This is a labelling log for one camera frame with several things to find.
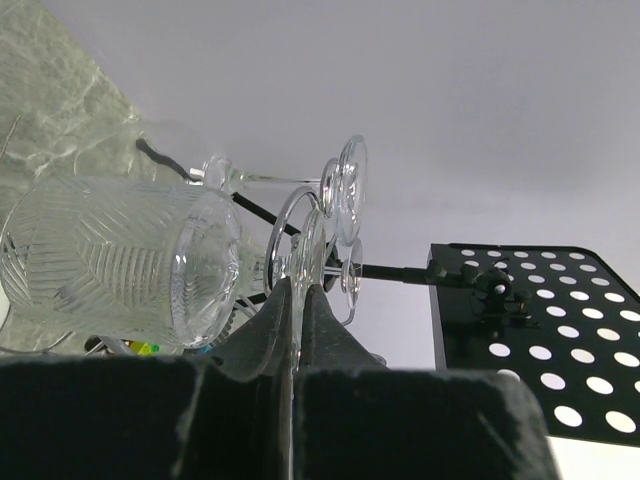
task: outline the hole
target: hole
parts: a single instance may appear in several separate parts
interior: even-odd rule
[[[582,314],[585,317],[592,318],[594,320],[602,320],[604,318],[604,313],[595,308],[583,308]]]
[[[560,277],[560,281],[566,285],[575,285],[578,281],[573,277]]]
[[[540,345],[534,345],[529,349],[529,353],[533,358],[538,360],[549,360],[551,358],[551,351],[548,348],[541,347]]]
[[[605,417],[607,423],[622,433],[633,433],[636,431],[636,424],[631,418],[620,412],[607,412]]]
[[[596,361],[596,357],[594,357],[591,352],[587,352],[581,348],[571,350],[571,356],[580,363],[593,363]]]
[[[551,390],[562,390],[567,386],[564,379],[555,373],[543,373],[540,375],[540,381]]]
[[[502,343],[492,343],[491,345],[489,345],[489,351],[496,357],[508,357],[511,353],[509,347],[503,345]]]
[[[594,285],[598,285],[599,287],[608,287],[609,284],[609,280],[605,280],[604,278],[592,278],[591,279],[591,283],[593,283]]]
[[[536,292],[540,298],[550,299],[556,296],[551,290],[540,289]]]
[[[634,368],[640,365],[640,360],[638,360],[636,357],[634,357],[630,353],[616,352],[613,354],[613,358],[616,359],[616,362],[618,362],[621,365],[624,365],[625,367]]]
[[[613,393],[613,385],[607,382],[604,378],[589,377],[587,378],[587,386],[594,392],[602,395],[610,395]]]
[[[632,312],[631,310],[621,311],[620,316],[625,320],[629,320],[630,322],[640,322],[640,315],[638,315],[636,312]]]
[[[569,327],[568,325],[562,325],[558,327],[558,333],[567,338],[578,338],[580,336],[579,331],[577,331],[573,327]]]
[[[611,330],[610,328],[599,328],[597,330],[597,333],[605,340],[610,340],[612,342],[620,340],[620,335],[618,334],[618,332]]]
[[[564,309],[554,306],[547,307],[547,313],[553,317],[564,317],[567,314]]]
[[[500,375],[506,375],[508,377],[513,377],[516,380],[520,380],[520,375],[518,375],[516,372],[514,372],[513,370],[508,370],[506,368],[503,368],[502,370],[498,370],[498,373]]]
[[[618,295],[617,293],[612,293],[612,292],[605,293],[604,298],[606,298],[610,302],[615,302],[615,303],[624,302],[624,297],[622,295]]]
[[[579,427],[582,425],[582,417],[571,407],[561,405],[553,411],[556,418],[567,427]]]
[[[571,292],[571,298],[575,298],[576,300],[580,300],[581,302],[586,302],[589,300],[589,295],[584,292]]]

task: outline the perforated black panel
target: perforated black panel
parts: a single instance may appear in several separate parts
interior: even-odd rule
[[[529,328],[488,331],[471,290],[438,287],[448,368],[518,376],[551,435],[640,446],[640,298],[606,263],[570,247],[433,245],[431,254],[449,271],[508,257],[499,266],[514,290],[533,293]]]

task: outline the white dot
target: white dot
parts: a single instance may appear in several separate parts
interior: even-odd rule
[[[580,300],[581,302],[585,302],[589,300],[589,295],[584,292],[571,292],[571,298],[575,298],[576,300]]]
[[[599,328],[597,330],[597,333],[600,337],[604,338],[605,340],[609,340],[611,342],[620,340],[620,335],[618,334],[618,332],[615,332],[610,328]]]
[[[596,361],[596,357],[594,357],[591,352],[587,352],[581,348],[574,348],[571,350],[571,356],[581,363],[593,363]]]
[[[540,289],[536,292],[540,298],[550,299],[556,296],[551,290]]]
[[[636,424],[631,418],[620,412],[607,412],[605,415],[607,423],[622,433],[633,433],[636,431]]]
[[[638,315],[636,312],[632,312],[631,310],[621,311],[620,316],[625,320],[629,320],[630,322],[640,322],[640,315]]]
[[[613,393],[613,385],[607,382],[604,378],[589,377],[587,378],[587,386],[594,392],[602,395],[609,395]]]
[[[591,283],[593,283],[594,285],[598,285],[599,287],[608,287],[609,284],[609,280],[605,280],[604,278],[592,278],[591,279]]]
[[[529,353],[533,358],[537,358],[538,360],[549,360],[551,358],[551,352],[549,349],[539,345],[531,347],[529,349]]]
[[[578,338],[580,336],[580,332],[578,330],[573,327],[569,327],[568,325],[558,327],[558,333],[567,338]]]
[[[616,352],[613,354],[613,358],[616,359],[616,362],[618,362],[621,365],[624,365],[625,367],[635,368],[640,365],[640,360],[638,360],[636,357],[634,357],[630,353]]]
[[[582,314],[585,317],[592,318],[594,320],[602,320],[604,318],[604,313],[595,308],[583,308]]]
[[[508,357],[511,353],[509,347],[503,345],[502,343],[492,343],[491,345],[489,345],[489,351],[496,357]]]
[[[547,313],[554,317],[564,317],[567,314],[567,312],[565,312],[564,309],[560,307],[554,307],[554,306],[547,307]]]
[[[579,427],[582,425],[582,417],[571,407],[560,406],[553,411],[556,418],[568,427]]]
[[[604,298],[609,300],[610,302],[622,303],[624,302],[624,297],[622,295],[618,295],[617,293],[605,293]]]
[[[575,285],[578,281],[573,277],[560,277],[560,281],[567,285]]]
[[[508,377],[513,377],[516,380],[520,380],[520,375],[518,375],[516,372],[514,372],[513,370],[508,370],[506,368],[503,368],[502,370],[498,370],[498,373],[500,375],[506,375]]]
[[[562,390],[567,386],[564,379],[555,373],[543,373],[540,375],[540,381],[551,390]]]

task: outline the gray marble tile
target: gray marble tile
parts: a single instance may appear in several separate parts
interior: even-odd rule
[[[0,225],[34,182],[72,175],[76,161],[85,173],[180,181],[122,151],[109,129],[137,110],[38,0],[0,0],[0,65]],[[32,350],[63,333],[10,314],[0,345]],[[82,352],[85,339],[74,334],[56,351]]]

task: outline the textured glass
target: textured glass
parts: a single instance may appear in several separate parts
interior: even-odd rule
[[[194,347],[256,274],[241,237],[233,204],[205,187],[52,178],[11,212],[0,279],[17,312],[51,328]]]

